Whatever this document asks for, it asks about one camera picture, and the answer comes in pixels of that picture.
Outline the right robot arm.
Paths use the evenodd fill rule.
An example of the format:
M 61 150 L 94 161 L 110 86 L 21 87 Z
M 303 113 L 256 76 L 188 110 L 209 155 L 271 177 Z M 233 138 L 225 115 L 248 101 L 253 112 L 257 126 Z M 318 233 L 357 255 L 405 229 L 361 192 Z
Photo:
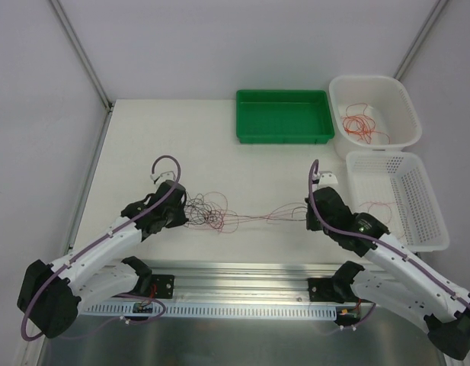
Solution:
M 354 213 L 331 187 L 310 188 L 306 228 L 377 265 L 385 281 L 347 261 L 324 282 L 322 295 L 345 303 L 368 300 L 423 330 L 443 354 L 462 361 L 470 352 L 470 291 L 453 283 L 403 245 L 368 213 Z

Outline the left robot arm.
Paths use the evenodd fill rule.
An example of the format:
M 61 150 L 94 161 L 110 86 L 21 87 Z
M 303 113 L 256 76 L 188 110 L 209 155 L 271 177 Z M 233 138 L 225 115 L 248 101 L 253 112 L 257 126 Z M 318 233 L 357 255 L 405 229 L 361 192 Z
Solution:
M 148 297 L 152 271 L 147 264 L 135 256 L 111 262 L 151 235 L 183 226 L 186 197 L 184 186 L 163 181 L 156 192 L 127 205 L 106 233 L 85 248 L 50 263 L 31 263 L 17 301 L 24 314 L 22 339 L 60 336 L 80 313 L 110 297 Z

